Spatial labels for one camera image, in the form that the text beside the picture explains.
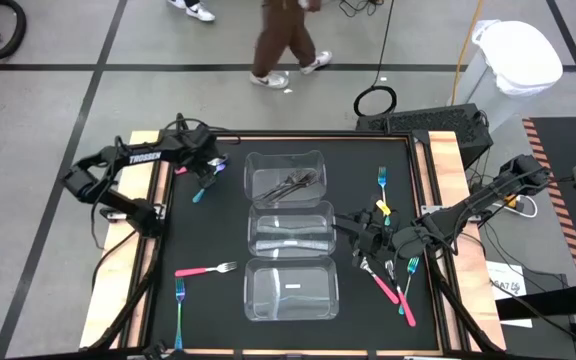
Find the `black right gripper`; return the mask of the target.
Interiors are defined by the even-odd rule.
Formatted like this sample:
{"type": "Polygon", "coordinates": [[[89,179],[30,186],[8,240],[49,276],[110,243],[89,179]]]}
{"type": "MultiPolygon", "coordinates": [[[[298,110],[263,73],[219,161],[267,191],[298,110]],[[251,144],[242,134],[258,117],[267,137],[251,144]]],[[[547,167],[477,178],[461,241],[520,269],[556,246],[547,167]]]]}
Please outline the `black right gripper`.
{"type": "Polygon", "coordinates": [[[401,223],[398,211],[395,211],[393,215],[384,216],[378,211],[363,209],[357,220],[359,223],[352,218],[336,217],[333,225],[339,234],[358,234],[358,236],[347,237],[352,250],[359,250],[362,256],[377,256],[385,252],[394,252],[392,237],[399,230],[401,223]]]}

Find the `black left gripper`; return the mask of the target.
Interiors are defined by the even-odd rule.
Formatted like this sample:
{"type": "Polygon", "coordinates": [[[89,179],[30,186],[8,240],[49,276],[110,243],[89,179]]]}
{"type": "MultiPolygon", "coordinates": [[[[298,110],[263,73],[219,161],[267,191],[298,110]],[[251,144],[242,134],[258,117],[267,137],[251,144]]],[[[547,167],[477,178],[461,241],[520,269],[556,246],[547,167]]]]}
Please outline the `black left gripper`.
{"type": "Polygon", "coordinates": [[[208,125],[190,129],[178,125],[174,137],[184,146],[175,162],[176,173],[195,173],[200,188],[207,189],[217,179],[217,169],[224,167],[224,155],[216,146],[216,135],[208,125]]]}

